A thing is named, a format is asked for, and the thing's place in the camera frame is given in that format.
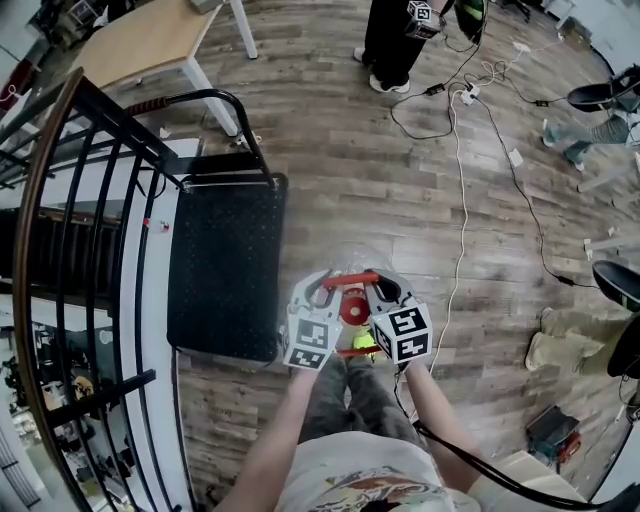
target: red handle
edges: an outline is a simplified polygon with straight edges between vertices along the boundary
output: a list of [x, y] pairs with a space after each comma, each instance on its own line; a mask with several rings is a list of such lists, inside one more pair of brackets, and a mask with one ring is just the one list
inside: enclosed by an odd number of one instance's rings
[[366, 356], [367, 354], [374, 354], [376, 352], [380, 352], [382, 349], [375, 345], [373, 347], [366, 348], [351, 348], [346, 350], [336, 350], [336, 353], [340, 357], [354, 357], [354, 356]]
[[363, 272], [362, 274], [346, 274], [344, 276], [328, 277], [322, 284], [325, 288], [335, 288], [345, 284], [377, 283], [380, 276], [375, 272]]

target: gray pants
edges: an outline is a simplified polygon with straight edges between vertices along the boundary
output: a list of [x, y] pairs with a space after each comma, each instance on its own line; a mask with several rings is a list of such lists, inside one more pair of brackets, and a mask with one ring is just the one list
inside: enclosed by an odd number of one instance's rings
[[584, 155], [592, 144], [625, 144], [629, 136], [627, 122], [618, 116], [611, 116], [604, 123], [586, 128], [575, 123], [547, 126], [544, 137], [549, 142], [556, 143], [566, 139], [576, 140], [564, 151], [567, 160], [574, 164], [581, 164]]
[[[351, 389], [349, 409], [344, 393]], [[347, 360], [333, 355], [318, 376], [298, 443], [336, 434], [362, 431], [401, 439], [425, 448], [398, 404], [375, 375], [365, 356]]]

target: red handle grip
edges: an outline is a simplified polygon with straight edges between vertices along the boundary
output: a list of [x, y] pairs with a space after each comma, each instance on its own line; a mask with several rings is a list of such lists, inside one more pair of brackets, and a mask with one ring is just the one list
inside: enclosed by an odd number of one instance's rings
[[344, 276], [328, 277], [322, 282], [325, 288], [335, 288], [345, 284], [377, 283], [380, 276], [375, 272], [363, 272], [362, 274], [347, 274]]

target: power strip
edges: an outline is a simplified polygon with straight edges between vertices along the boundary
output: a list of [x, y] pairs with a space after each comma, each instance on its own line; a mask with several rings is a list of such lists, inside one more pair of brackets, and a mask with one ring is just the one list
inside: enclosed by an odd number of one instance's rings
[[478, 97], [478, 94], [480, 94], [480, 88], [475, 84], [469, 84], [467, 88], [462, 91], [460, 99], [462, 100], [462, 103], [469, 106], [473, 104]]

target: graphic print on shirt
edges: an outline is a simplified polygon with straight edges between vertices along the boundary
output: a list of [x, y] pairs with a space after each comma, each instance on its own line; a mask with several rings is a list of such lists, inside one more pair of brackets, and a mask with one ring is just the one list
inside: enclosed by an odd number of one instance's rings
[[310, 512], [351, 512], [375, 501], [405, 507], [429, 504], [434, 512], [449, 512], [447, 492], [412, 480], [391, 466], [356, 471], [326, 480], [332, 487], [309, 508]]

